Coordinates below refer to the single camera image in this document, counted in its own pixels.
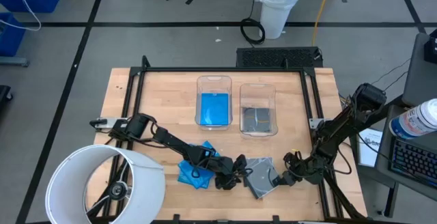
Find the gray floor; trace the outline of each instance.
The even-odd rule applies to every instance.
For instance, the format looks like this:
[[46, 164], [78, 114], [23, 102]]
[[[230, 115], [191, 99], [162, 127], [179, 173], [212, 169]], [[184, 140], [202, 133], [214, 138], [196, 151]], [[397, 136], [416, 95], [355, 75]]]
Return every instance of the gray floor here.
[[[96, 22], [225, 22], [249, 15], [251, 0], [102, 0]], [[411, 0], [422, 22], [437, 23], [433, 0]], [[289, 22], [313, 22], [321, 0], [300, 0]], [[94, 0], [61, 0], [52, 14], [38, 14], [43, 22], [87, 22]], [[253, 18], [259, 19], [255, 4]], [[16, 14], [23, 22], [28, 14]], [[322, 22], [412, 23], [404, 0], [328, 0]], [[256, 30], [248, 29], [255, 35]], [[309, 46], [313, 28], [286, 27], [278, 40], [262, 46]], [[81, 41], [82, 27], [44, 27], [27, 32], [18, 56], [29, 58], [28, 68], [0, 67], [0, 83], [12, 86], [15, 98], [1, 116], [0, 223], [14, 223], [42, 146], [46, 141], [67, 75]], [[317, 45], [324, 65], [335, 71], [341, 94], [351, 94], [363, 82], [375, 81], [406, 61], [416, 27], [321, 27]], [[236, 49], [250, 47], [238, 27], [94, 27], [91, 30], [67, 101], [47, 166], [27, 222], [46, 221], [44, 194], [51, 174], [71, 152], [92, 144], [88, 121], [100, 114], [111, 68], [138, 65], [147, 55], [153, 66], [234, 66]], [[377, 83], [386, 87], [407, 65]], [[392, 99], [402, 93], [405, 78], [392, 86]], [[437, 203], [401, 187], [393, 219], [377, 215], [383, 209], [388, 188], [360, 176], [369, 216], [385, 221], [433, 223]]]

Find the wooden table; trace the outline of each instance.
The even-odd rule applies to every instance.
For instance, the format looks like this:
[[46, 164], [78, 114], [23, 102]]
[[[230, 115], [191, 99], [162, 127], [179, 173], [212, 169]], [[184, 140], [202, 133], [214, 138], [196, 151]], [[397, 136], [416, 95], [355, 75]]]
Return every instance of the wooden table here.
[[[102, 117], [119, 117], [122, 112], [128, 68], [112, 69], [107, 93], [102, 108]], [[195, 123], [196, 80], [204, 75], [227, 75], [232, 78], [232, 105], [234, 120], [227, 131], [203, 131]], [[333, 70], [316, 69], [316, 79], [325, 117], [335, 117], [341, 111]], [[270, 139], [243, 139], [239, 131], [239, 97], [243, 83], [267, 83], [276, 87], [276, 111], [278, 133]], [[310, 98], [311, 82], [307, 79]], [[132, 92], [130, 112], [133, 110], [135, 91]], [[312, 104], [313, 116], [317, 117]], [[140, 112], [154, 116], [158, 124], [187, 143], [200, 145], [208, 140], [220, 154], [236, 158], [240, 154], [247, 158], [271, 156], [277, 171], [285, 171], [283, 156], [293, 149], [300, 150], [302, 157], [311, 151], [311, 140], [307, 115], [302, 97], [300, 76], [294, 72], [147, 72], [143, 86]], [[143, 137], [150, 137], [145, 132]], [[105, 134], [97, 134], [94, 143], [108, 140]], [[360, 182], [351, 149], [340, 146], [352, 166], [352, 174], [337, 173], [339, 187], [356, 209], [367, 216]], [[145, 147], [134, 144], [134, 150], [147, 154], [165, 167], [166, 193], [164, 204], [157, 219], [169, 220], [180, 214], [182, 220], [269, 221], [279, 215], [283, 221], [323, 220], [320, 194], [317, 185], [307, 181], [293, 187], [279, 186], [262, 199], [256, 200], [248, 188], [238, 184], [231, 191], [217, 190], [214, 183], [208, 189], [196, 190], [178, 182], [178, 163], [182, 157], [172, 150]], [[92, 205], [107, 186], [111, 161], [96, 170], [87, 191], [87, 204]], [[345, 161], [338, 156], [335, 168], [347, 171]], [[330, 191], [327, 191], [331, 216], [335, 216]]]

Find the clear plastic bin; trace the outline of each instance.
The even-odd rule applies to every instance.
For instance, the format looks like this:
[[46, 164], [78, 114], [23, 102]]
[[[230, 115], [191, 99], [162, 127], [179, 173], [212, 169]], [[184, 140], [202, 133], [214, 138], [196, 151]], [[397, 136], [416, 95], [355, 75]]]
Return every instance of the clear plastic bin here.
[[274, 96], [269, 84], [243, 84], [240, 88], [240, 131], [247, 139], [278, 133]]
[[227, 130], [232, 123], [232, 80], [229, 76], [197, 79], [196, 123], [204, 130]]

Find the white lamp shade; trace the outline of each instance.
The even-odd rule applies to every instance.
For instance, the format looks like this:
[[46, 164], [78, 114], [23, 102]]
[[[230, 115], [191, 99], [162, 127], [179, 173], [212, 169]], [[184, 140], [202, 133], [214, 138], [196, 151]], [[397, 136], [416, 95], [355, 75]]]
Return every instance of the white lamp shade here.
[[108, 145], [91, 145], [69, 155], [48, 183], [46, 212], [51, 223], [91, 223], [84, 204], [87, 183], [105, 160], [117, 154], [121, 154], [129, 163], [132, 192], [126, 207], [112, 223], [144, 224], [156, 218], [165, 196], [163, 166], [138, 152]]

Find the white paper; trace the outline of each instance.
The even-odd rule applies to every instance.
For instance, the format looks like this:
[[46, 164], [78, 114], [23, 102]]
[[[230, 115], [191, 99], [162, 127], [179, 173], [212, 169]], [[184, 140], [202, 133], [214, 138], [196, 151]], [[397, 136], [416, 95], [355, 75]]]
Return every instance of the white paper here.
[[[360, 132], [360, 136], [366, 141], [370, 147], [375, 149], [377, 152], [380, 149], [382, 132], [373, 130], [373, 129], [365, 129]], [[359, 139], [359, 165], [375, 167], [376, 162], [376, 152], [371, 150], [367, 145], [364, 144], [361, 138]]]

